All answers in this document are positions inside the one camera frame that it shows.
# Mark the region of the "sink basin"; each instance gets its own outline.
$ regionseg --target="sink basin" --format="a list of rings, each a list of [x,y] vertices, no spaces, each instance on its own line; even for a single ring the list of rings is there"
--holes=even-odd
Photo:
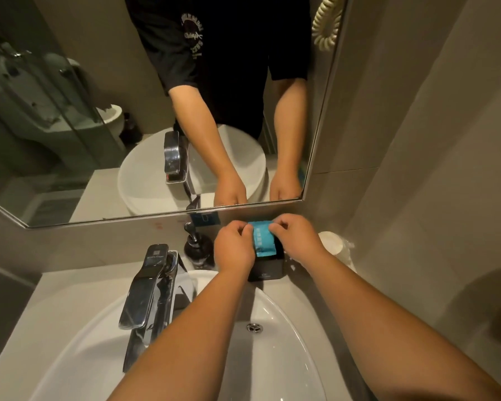
[[[191,271],[197,292],[215,274],[207,270]],[[76,335],[48,370],[31,401],[106,400],[123,377],[130,331],[118,329],[117,323],[125,298],[108,306]],[[250,323],[259,324],[263,330],[249,331]],[[326,400],[314,362],[300,335],[282,310],[250,284],[245,288],[236,317],[218,399]]]
[[[134,215],[156,214],[185,209],[189,204],[181,185],[165,183],[164,129],[141,142],[126,157],[119,169],[117,187],[128,210]],[[227,154],[247,188],[247,199],[256,202],[266,174],[266,155],[260,144],[243,131],[219,126],[219,135]],[[217,178],[190,144],[189,175],[202,207],[213,206]]]

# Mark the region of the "hand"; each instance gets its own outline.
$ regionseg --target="hand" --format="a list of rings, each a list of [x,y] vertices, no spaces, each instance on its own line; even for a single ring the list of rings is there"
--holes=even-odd
[[[269,200],[287,200],[290,198],[299,198],[302,188],[297,177],[297,170],[280,170],[275,173],[271,181],[269,190]]]
[[[214,206],[246,204],[247,189],[235,169],[222,173],[217,180]]]
[[[280,239],[289,257],[305,268],[312,259],[329,254],[310,221],[302,215],[282,214],[276,217],[269,225],[269,232]]]
[[[253,226],[243,221],[232,221],[221,228],[215,238],[214,257],[220,272],[233,270],[247,278],[256,258]]]

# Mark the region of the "mirror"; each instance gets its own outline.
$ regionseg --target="mirror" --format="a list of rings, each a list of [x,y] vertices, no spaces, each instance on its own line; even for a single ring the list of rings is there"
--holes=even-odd
[[[0,0],[0,208],[300,198],[345,0]]]

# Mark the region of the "soap dispenser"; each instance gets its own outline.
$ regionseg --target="soap dispenser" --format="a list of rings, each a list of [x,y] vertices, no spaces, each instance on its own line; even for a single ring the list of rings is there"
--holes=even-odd
[[[192,222],[184,225],[185,231],[189,234],[187,242],[184,245],[184,253],[193,263],[195,269],[213,269],[214,262],[214,243],[204,234],[197,232]]]

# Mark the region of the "t-shirt sleeve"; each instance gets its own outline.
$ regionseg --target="t-shirt sleeve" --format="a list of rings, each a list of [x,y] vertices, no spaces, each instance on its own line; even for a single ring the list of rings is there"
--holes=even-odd
[[[197,71],[191,49],[172,7],[157,6],[163,9],[163,13],[160,13],[148,11],[148,5],[142,3],[143,0],[125,1],[132,23],[165,93],[179,85],[197,87]]]
[[[273,80],[306,79],[310,64],[309,0],[272,0],[269,71]]]

